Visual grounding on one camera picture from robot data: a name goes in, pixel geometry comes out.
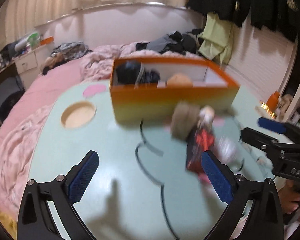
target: table top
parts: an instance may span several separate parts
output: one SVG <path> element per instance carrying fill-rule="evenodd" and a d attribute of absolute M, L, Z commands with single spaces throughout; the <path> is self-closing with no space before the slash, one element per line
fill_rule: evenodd
<path fill-rule="evenodd" d="M 74 207 L 96 239 L 202 240 L 226 204 L 211 185 L 201 184 L 194 173 L 185 170 L 186 143 L 171 138 L 168 124 L 144 122 L 143 133 L 152 147 L 137 147 L 142 142 L 140 122 L 129 126 L 115 122 L 109 81 L 101 81 L 98 84 L 107 90 L 87 99 L 97 108 L 92 121 L 77 129 L 62 126 L 63 111 L 85 100 L 83 91 L 92 84 L 72 87 L 57 100 L 37 143 L 29 178 L 38 183 L 52 181 L 94 150 L 99 154 L 99 167 Z M 235 117 L 219 118 L 213 129 L 217 138 L 227 136 L 237 144 L 245 161 L 241 173 L 247 179 L 264 181 L 273 175 L 257 165 L 261 151 L 248 152 L 238 142 L 240 126 L 281 142 L 288 140 L 257 126 L 256 105 L 258 100 L 241 87 L 233 102 Z M 53 203 L 49 207 L 61 236 L 70 239 Z"/>

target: box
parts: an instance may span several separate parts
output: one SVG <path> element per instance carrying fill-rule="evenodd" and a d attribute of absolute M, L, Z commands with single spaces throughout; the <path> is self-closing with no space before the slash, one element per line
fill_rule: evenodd
<path fill-rule="evenodd" d="M 135 60 L 146 70 L 160 73 L 158 84 L 115 85 L 115 69 L 122 63 Z M 192 87 L 166 87 L 165 82 L 174 74 L 183 73 L 193 81 Z M 239 85 L 217 64 L 210 60 L 183 57 L 135 57 L 114 60 L 110 94 L 114 115 L 118 122 L 162 120 L 171 117 L 179 101 L 200 106 L 210 105 L 216 111 L 227 110 Z"/>

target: drawer handle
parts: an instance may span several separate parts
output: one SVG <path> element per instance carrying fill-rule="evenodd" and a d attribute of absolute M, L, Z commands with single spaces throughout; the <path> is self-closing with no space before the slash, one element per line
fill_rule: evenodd
<path fill-rule="evenodd" d="M 28 69 L 28 63 L 22 63 L 23 71 L 26 71 Z"/>

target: light green towel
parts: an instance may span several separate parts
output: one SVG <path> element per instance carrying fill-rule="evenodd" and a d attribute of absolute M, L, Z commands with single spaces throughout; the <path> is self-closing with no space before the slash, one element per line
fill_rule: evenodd
<path fill-rule="evenodd" d="M 203 33 L 203 44 L 199 52 L 208 59 L 218 59 L 228 64 L 232 54 L 234 24 L 220 20 L 218 14 L 208 13 Z"/>

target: screw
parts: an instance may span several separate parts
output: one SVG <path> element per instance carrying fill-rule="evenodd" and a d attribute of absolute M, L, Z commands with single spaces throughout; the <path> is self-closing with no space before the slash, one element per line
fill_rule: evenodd
<path fill-rule="evenodd" d="M 56 181 L 63 181 L 64 180 L 64 178 L 65 178 L 65 176 L 63 176 L 63 175 L 58 175 L 57 177 L 56 177 Z"/>
<path fill-rule="evenodd" d="M 235 176 L 238 181 L 244 181 L 246 178 L 242 174 L 238 174 Z"/>
<path fill-rule="evenodd" d="M 28 184 L 29 186 L 32 186 L 32 185 L 34 184 L 34 179 L 29 180 L 27 184 Z"/>
<path fill-rule="evenodd" d="M 268 184 L 270 184 L 270 185 L 273 184 L 273 180 L 270 179 L 270 178 L 267 178 L 267 179 L 266 179 L 266 182 L 267 182 Z"/>

